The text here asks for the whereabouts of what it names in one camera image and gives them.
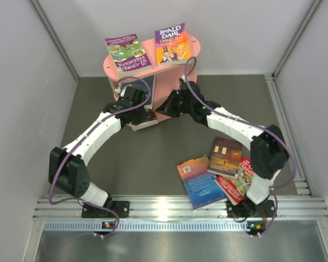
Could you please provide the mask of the dark blue paperback book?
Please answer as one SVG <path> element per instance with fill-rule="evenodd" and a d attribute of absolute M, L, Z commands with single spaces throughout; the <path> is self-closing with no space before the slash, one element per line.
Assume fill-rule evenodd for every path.
<path fill-rule="evenodd" d="M 138 90 L 143 91 L 143 98 L 142 100 L 148 100 L 147 103 L 144 105 L 146 109 L 151 110 L 153 108 L 153 99 L 154 99 L 154 87 L 155 87 L 155 75 L 147 76 L 143 78 L 143 80 L 147 83 L 147 85 L 150 88 L 150 95 L 149 91 L 147 89 L 147 86 L 144 84 L 143 81 L 136 80 L 131 83 L 133 87 L 135 87 Z"/>

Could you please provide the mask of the yellow Brideshead Revisited book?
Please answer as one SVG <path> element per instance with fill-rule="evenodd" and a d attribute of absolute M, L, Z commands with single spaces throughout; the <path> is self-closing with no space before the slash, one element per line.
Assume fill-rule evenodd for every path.
<path fill-rule="evenodd" d="M 130 125 L 130 127 L 132 128 L 133 131 L 137 131 L 140 129 L 151 127 L 158 123 L 159 123 L 159 121 L 156 117 L 156 113 L 153 110 L 146 109 L 145 118 L 141 121 L 141 123 L 138 125 Z"/>

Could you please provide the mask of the purple 117-storey treehouse book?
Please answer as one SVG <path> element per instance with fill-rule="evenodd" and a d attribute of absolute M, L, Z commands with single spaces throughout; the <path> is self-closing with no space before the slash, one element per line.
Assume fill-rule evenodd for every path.
<path fill-rule="evenodd" d="M 153 69 L 150 58 L 136 34 L 106 38 L 105 43 L 119 78 Z"/>

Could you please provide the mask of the orange Roald Dahl book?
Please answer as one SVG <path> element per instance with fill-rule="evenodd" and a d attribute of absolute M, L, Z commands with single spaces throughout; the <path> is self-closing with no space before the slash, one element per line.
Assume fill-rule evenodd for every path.
<path fill-rule="evenodd" d="M 155 31 L 157 66 L 185 64 L 190 58 L 190 44 L 185 23 Z"/>

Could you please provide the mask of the brown dark cover book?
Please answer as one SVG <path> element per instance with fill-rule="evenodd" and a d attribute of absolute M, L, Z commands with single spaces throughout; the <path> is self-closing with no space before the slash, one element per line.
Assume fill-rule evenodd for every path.
<path fill-rule="evenodd" d="M 210 153 L 208 171 L 232 180 L 237 173 L 242 157 L 242 144 L 235 140 L 215 137 Z"/>

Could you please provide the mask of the blue orange paperback book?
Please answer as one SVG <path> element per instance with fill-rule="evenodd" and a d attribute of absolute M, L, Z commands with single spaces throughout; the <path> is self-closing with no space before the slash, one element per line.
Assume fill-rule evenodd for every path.
<path fill-rule="evenodd" d="M 209 158 L 205 155 L 177 166 L 193 210 L 226 199 L 216 183 L 216 175 L 208 172 Z"/>

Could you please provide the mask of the red green treehouse book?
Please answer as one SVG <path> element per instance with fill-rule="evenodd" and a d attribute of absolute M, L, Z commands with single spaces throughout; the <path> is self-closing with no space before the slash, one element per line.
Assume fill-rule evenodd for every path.
<path fill-rule="evenodd" d="M 222 189 L 232 205 L 239 204 L 251 185 L 254 177 L 251 161 L 248 157 L 241 159 L 236 179 L 218 176 L 216 184 Z"/>

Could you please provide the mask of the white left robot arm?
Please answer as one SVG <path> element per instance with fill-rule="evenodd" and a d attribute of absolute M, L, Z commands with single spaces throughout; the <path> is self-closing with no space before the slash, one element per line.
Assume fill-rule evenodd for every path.
<path fill-rule="evenodd" d="M 101 146 L 129 123 L 140 122 L 146 113 L 144 105 L 148 98 L 144 91 L 130 85 L 119 88 L 120 97 L 105 106 L 96 120 L 74 141 L 63 148 L 55 147 L 50 152 L 50 183 L 48 200 L 55 188 L 69 195 L 69 199 L 82 200 L 93 207 L 101 217 L 112 212 L 112 196 L 91 182 L 87 165 Z"/>

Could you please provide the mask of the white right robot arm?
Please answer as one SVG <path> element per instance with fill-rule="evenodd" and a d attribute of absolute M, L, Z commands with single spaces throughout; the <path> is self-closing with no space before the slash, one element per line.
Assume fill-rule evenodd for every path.
<path fill-rule="evenodd" d="M 168 117 L 188 114 L 208 128 L 218 130 L 240 142 L 250 151 L 250 164 L 254 178 L 244 199 L 232 209 L 233 217 L 258 216 L 268 201 L 274 180 L 290 157 L 280 128 L 248 122 L 223 108 L 205 100 L 197 83 L 180 79 L 178 90 L 173 90 L 156 112 Z"/>

